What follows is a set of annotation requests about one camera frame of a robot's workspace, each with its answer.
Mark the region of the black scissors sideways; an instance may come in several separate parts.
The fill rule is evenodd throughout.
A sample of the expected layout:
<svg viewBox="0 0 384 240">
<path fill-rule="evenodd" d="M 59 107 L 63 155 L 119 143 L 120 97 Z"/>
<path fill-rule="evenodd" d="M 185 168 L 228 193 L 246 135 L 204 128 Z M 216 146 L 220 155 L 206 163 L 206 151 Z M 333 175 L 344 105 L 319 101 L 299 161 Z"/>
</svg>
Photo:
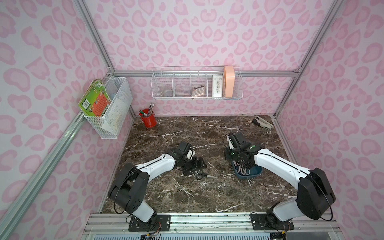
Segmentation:
<svg viewBox="0 0 384 240">
<path fill-rule="evenodd" d="M 214 176 L 208 175 L 208 174 L 204 173 L 203 171 L 197 171 L 197 174 L 196 174 L 196 179 L 197 180 L 202 180 L 202 179 L 205 179 L 205 178 L 218 179 L 218 177 L 214 177 Z"/>
</svg>

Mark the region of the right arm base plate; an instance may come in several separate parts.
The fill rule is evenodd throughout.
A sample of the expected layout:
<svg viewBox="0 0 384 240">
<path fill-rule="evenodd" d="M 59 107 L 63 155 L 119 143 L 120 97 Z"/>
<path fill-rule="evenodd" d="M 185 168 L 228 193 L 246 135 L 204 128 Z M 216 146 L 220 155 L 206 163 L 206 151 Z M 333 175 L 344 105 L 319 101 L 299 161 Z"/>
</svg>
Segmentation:
<svg viewBox="0 0 384 240">
<path fill-rule="evenodd" d="M 252 223 L 254 231 L 290 231 L 295 229 L 292 220 L 281 222 L 272 214 L 267 213 L 252 212 L 249 214 L 249 220 Z"/>
</svg>

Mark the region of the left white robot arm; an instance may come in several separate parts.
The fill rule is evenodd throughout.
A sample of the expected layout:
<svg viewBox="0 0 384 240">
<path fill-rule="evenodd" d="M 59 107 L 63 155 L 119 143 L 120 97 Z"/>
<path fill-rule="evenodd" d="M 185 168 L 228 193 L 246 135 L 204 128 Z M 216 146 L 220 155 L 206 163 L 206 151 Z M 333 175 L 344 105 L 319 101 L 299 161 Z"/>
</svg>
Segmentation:
<svg viewBox="0 0 384 240">
<path fill-rule="evenodd" d="M 207 168 L 202 157 L 196 156 L 194 147 L 181 142 L 178 147 L 161 154 L 159 157 L 139 165 L 126 164 L 115 177 L 108 198 L 114 206 L 133 215 L 144 223 L 154 221 L 157 213 L 145 201 L 148 183 L 160 175 L 180 170 L 184 175 L 196 175 Z"/>
</svg>

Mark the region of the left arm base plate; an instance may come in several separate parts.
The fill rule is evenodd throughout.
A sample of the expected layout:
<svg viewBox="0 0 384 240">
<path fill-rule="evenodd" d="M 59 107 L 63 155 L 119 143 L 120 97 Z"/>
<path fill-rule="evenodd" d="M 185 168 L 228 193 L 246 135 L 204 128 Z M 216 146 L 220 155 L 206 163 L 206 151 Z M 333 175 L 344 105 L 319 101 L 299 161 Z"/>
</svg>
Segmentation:
<svg viewBox="0 0 384 240">
<path fill-rule="evenodd" d="M 157 231 L 158 228 L 162 232 L 168 232 L 170 230 L 171 215 L 156 215 L 147 223 L 133 217 L 127 223 L 129 224 L 129 232 L 153 232 Z"/>
</svg>

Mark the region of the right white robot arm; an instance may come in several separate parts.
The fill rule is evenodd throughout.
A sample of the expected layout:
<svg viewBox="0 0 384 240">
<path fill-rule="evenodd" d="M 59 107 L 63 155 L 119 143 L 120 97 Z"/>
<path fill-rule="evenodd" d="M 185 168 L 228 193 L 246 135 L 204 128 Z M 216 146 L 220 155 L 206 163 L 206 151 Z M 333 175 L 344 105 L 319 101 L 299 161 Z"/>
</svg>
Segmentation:
<svg viewBox="0 0 384 240">
<path fill-rule="evenodd" d="M 236 162 L 238 166 L 245 165 L 247 169 L 267 169 L 297 190 L 296 197 L 268 209 L 266 220 L 270 226 L 303 216 L 318 220 L 332 208 L 336 196 L 323 170 L 311 170 L 291 163 L 269 149 L 247 141 L 241 132 L 231 133 L 226 139 L 227 160 Z"/>
</svg>

